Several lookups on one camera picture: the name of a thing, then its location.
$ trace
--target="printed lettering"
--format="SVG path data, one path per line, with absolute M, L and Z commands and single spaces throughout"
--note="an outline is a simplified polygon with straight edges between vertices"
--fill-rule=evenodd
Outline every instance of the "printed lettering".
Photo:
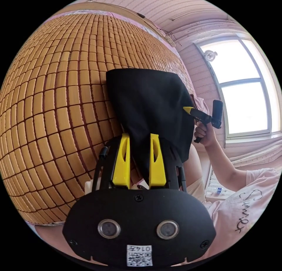
M 254 197 L 253 199 L 249 199 L 249 198 L 254 194 L 254 192 L 259 192 L 260 195 L 257 196 L 257 197 Z M 248 209 L 250 208 L 251 203 L 252 203 L 252 202 L 255 202 L 255 201 L 258 201 L 258 200 L 260 200 L 260 199 L 263 197 L 262 191 L 261 191 L 261 190 L 258 190 L 258 189 L 253 190 L 253 191 L 244 199 L 245 194 L 246 194 L 246 193 L 241 193 L 241 194 L 239 195 L 239 198 L 244 201 L 243 204 L 242 204 L 242 206 L 243 206 L 242 214 L 243 214 L 244 216 L 243 216 L 243 217 L 240 217 L 240 218 L 238 219 L 239 221 L 238 221 L 238 223 L 237 223 L 237 225 L 236 225 L 236 228 L 237 228 L 237 229 L 235 230 L 235 232 L 239 231 L 239 233 L 241 233 L 241 232 L 242 232 L 242 229 L 246 226 L 246 224 L 249 223 L 249 219 L 248 219 L 249 211 L 248 211 Z

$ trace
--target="plastic bottle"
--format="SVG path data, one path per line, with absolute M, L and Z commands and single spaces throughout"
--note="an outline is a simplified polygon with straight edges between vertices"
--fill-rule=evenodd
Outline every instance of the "plastic bottle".
M 217 195 L 220 195 L 222 193 L 226 193 L 227 190 L 222 189 L 221 187 L 210 187 L 209 192 L 216 193 Z

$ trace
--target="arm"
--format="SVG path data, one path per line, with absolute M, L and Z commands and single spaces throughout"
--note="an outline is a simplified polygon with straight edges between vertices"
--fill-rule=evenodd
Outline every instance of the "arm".
M 212 124 L 196 127 L 195 137 L 201 137 L 217 180 L 225 188 L 238 191 L 246 186 L 246 171 L 235 169 L 219 145 Z

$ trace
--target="black bag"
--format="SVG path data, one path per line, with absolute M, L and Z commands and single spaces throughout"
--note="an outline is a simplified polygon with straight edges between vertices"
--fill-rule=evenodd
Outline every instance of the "black bag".
M 182 162 L 189 158 L 194 118 L 183 107 L 192 99 L 177 74 L 148 69 L 114 69 L 106 73 L 109 99 L 144 180 L 149 179 L 150 133 L 168 140 Z

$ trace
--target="qr code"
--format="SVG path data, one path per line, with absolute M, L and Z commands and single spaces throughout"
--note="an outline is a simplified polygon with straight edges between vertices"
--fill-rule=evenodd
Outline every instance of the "qr code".
M 153 266 L 151 245 L 127 245 L 127 266 Z

